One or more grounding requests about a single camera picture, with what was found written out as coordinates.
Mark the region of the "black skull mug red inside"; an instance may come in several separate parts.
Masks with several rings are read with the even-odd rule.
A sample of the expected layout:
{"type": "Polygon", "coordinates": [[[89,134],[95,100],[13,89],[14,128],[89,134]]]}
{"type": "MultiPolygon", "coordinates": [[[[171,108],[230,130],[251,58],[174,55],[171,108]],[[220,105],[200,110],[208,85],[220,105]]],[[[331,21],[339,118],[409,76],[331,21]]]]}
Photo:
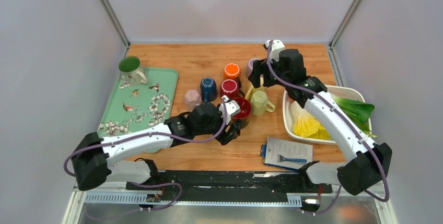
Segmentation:
{"type": "Polygon", "coordinates": [[[232,117],[232,121],[237,127],[237,130],[240,131],[249,124],[250,116],[252,114],[252,105],[247,99],[241,97],[233,98],[233,101],[235,101],[240,107],[240,112],[232,117]]]}

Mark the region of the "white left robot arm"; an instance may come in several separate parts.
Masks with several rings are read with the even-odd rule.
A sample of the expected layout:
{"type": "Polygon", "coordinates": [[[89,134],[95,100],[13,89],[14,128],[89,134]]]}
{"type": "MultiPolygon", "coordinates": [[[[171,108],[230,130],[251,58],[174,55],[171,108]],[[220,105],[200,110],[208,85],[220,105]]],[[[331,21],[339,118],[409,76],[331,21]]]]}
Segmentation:
{"type": "Polygon", "coordinates": [[[239,113],[240,106],[233,100],[218,106],[203,103],[191,112],[131,134],[99,137],[96,132],[89,133],[66,159],[72,162],[74,171],[68,170],[67,163],[64,169],[75,177],[81,191],[92,190],[106,182],[137,183],[153,190],[160,182],[153,166],[146,161],[127,161],[127,158],[154,149],[195,143],[195,137],[200,135],[209,135],[208,140],[215,139],[226,145],[240,132],[231,121],[239,113]]]}

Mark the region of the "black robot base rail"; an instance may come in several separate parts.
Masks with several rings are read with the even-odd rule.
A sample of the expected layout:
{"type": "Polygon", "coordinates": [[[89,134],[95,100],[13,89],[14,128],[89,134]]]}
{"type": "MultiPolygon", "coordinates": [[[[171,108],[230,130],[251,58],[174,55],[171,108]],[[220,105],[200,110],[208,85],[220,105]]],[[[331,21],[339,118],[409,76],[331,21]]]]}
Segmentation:
{"type": "Polygon", "coordinates": [[[327,184],[318,186],[296,172],[245,172],[245,171],[186,171],[165,170],[149,179],[146,184],[158,185],[164,199],[174,199],[182,188],[181,201],[194,202],[287,202],[288,193],[317,195],[319,191],[331,193],[327,184]]]}

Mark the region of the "cream floral mug green inside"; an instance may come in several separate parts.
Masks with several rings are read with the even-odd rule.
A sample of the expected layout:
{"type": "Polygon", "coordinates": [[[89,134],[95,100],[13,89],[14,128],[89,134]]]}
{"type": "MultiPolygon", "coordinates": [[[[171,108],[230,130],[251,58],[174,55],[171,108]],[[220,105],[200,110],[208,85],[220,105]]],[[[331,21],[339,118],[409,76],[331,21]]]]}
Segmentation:
{"type": "Polygon", "coordinates": [[[118,69],[123,81],[130,86],[145,85],[148,83],[145,69],[141,64],[141,60],[136,56],[128,56],[122,59],[118,64],[118,69]]]}

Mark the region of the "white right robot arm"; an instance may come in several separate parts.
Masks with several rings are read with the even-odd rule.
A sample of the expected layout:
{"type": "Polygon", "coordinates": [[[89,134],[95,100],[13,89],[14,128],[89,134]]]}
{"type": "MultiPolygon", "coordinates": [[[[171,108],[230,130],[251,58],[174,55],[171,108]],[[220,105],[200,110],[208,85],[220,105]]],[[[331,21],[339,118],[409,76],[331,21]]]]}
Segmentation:
{"type": "Polygon", "coordinates": [[[366,192],[374,196],[369,188],[382,181],[385,196],[381,201],[389,199],[387,174],[392,149],[386,143],[376,143],[360,130],[335,103],[327,87],[317,77],[306,74],[303,57],[297,49],[280,51],[277,60],[267,57],[254,61],[248,80],[257,88],[261,78],[266,87],[284,87],[294,101],[320,122],[347,160],[346,163],[313,161],[304,165],[298,177],[303,191],[311,192],[319,184],[334,184],[352,195],[366,192]]]}

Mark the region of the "light green octagonal mug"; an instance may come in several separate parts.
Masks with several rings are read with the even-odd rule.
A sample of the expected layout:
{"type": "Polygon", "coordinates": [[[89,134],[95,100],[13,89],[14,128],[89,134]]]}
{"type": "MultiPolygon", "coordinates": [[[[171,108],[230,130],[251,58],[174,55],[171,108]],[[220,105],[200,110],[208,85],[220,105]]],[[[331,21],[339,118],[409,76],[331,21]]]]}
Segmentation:
{"type": "Polygon", "coordinates": [[[262,90],[257,90],[251,96],[252,114],[261,116],[265,112],[274,112],[275,105],[268,99],[267,93],[262,90]]]}

